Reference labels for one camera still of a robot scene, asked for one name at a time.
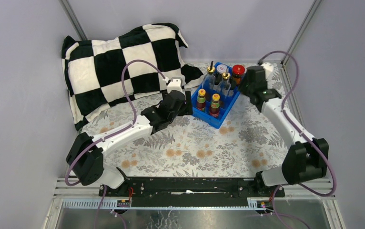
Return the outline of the yellow cap sauce bottle front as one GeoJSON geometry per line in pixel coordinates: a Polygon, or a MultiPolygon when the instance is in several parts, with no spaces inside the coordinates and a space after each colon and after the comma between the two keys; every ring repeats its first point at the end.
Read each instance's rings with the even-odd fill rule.
{"type": "Polygon", "coordinates": [[[206,109],[206,91],[204,89],[200,89],[198,91],[197,99],[196,99],[196,108],[202,112],[205,112],[206,109]]]}

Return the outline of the yellow cap sauce bottle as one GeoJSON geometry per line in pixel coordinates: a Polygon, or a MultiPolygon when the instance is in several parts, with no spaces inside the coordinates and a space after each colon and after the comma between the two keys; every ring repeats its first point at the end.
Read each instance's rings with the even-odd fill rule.
{"type": "Polygon", "coordinates": [[[204,89],[200,89],[198,91],[197,99],[196,99],[196,108],[202,112],[205,112],[206,109],[206,91],[204,89]]]}
{"type": "Polygon", "coordinates": [[[209,114],[214,118],[218,118],[220,113],[220,95],[215,93],[212,95],[209,114]]]}

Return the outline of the red lid chili sauce jar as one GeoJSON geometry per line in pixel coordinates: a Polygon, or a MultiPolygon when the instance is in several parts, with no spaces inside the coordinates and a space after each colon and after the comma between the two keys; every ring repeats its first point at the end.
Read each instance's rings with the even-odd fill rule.
{"type": "Polygon", "coordinates": [[[236,64],[232,67],[232,80],[238,86],[245,74],[246,68],[243,65],[236,64]]]}

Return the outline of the blue plastic divided bin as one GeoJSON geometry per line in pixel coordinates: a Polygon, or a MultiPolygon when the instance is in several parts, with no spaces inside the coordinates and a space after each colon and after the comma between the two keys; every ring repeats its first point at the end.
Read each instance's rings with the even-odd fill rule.
{"type": "MultiPolygon", "coordinates": [[[[222,64],[222,63],[220,63],[220,62],[214,63],[215,68],[219,64],[222,64]]],[[[222,100],[220,98],[220,113],[219,113],[218,118],[214,118],[214,117],[210,116],[209,108],[210,108],[212,95],[217,93],[216,89],[217,89],[217,86],[218,86],[220,81],[217,81],[215,79],[214,86],[213,86],[213,91],[211,92],[211,95],[210,96],[206,95],[206,109],[205,109],[205,112],[202,112],[202,111],[200,111],[196,108],[196,99],[197,99],[198,91],[200,89],[202,89],[202,83],[200,83],[198,89],[192,95],[193,116],[196,117],[196,118],[199,118],[202,121],[205,121],[206,123],[208,123],[209,125],[211,125],[212,127],[217,128],[217,129],[221,127],[223,121],[225,120],[226,116],[230,112],[230,110],[231,110],[232,106],[234,105],[235,101],[239,97],[238,86],[236,86],[235,82],[232,80],[232,67],[233,66],[232,67],[228,66],[228,65],[226,65],[226,66],[227,66],[227,68],[229,70],[229,73],[231,75],[230,80],[229,80],[230,83],[231,83],[231,88],[230,88],[230,91],[229,91],[229,95],[225,100],[222,100]]]]}

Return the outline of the glass oil bottle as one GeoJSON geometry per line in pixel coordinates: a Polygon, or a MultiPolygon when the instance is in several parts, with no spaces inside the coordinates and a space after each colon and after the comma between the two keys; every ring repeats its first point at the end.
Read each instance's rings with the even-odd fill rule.
{"type": "Polygon", "coordinates": [[[225,100],[228,97],[231,88],[231,83],[229,81],[231,75],[229,70],[226,69],[226,71],[222,73],[221,76],[222,80],[219,82],[216,91],[220,95],[221,99],[225,100]]]}
{"type": "Polygon", "coordinates": [[[210,65],[207,67],[207,74],[202,82],[202,88],[206,91],[206,95],[208,96],[210,96],[211,92],[213,91],[213,86],[216,79],[214,72],[214,61],[211,61],[210,65]]]}

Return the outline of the glass oil bottle front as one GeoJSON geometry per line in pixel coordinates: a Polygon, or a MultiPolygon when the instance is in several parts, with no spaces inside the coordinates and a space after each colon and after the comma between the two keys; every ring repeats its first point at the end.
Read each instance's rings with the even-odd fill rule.
{"type": "Polygon", "coordinates": [[[213,91],[213,86],[216,79],[214,72],[214,61],[211,61],[210,65],[207,67],[207,74],[202,82],[202,88],[206,91],[206,95],[208,96],[210,96],[211,92],[213,91]]]}

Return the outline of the white lid brown sauce jar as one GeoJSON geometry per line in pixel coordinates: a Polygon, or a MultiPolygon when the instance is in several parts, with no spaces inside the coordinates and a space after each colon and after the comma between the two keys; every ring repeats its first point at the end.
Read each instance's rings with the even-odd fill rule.
{"type": "Polygon", "coordinates": [[[226,72],[227,70],[227,66],[225,64],[219,64],[216,66],[216,72],[215,72],[215,77],[217,81],[221,81],[222,80],[222,74],[226,72]]]}

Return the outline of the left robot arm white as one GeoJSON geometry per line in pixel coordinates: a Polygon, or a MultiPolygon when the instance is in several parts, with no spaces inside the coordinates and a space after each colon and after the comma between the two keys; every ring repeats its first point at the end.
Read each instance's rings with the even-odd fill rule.
{"type": "Polygon", "coordinates": [[[130,142],[167,128],[177,116],[193,114],[190,91],[172,90],[162,95],[163,100],[158,105],[144,109],[135,121],[99,135],[79,134],[66,157],[70,166],[65,176],[66,184],[89,186],[96,183],[109,187],[117,196],[126,194],[127,177],[118,168],[106,168],[104,160],[130,142]]]}

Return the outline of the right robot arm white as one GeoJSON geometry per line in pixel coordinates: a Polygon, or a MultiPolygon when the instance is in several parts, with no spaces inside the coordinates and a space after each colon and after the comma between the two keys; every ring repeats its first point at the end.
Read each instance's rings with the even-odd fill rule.
{"type": "Polygon", "coordinates": [[[268,88],[266,78],[271,71],[266,63],[248,67],[238,87],[239,92],[248,96],[251,104],[274,125],[288,149],[281,166],[256,173],[253,188],[262,197],[277,185],[299,184],[324,177],[329,149],[325,139],[315,138],[285,108],[278,91],[268,88]]]}

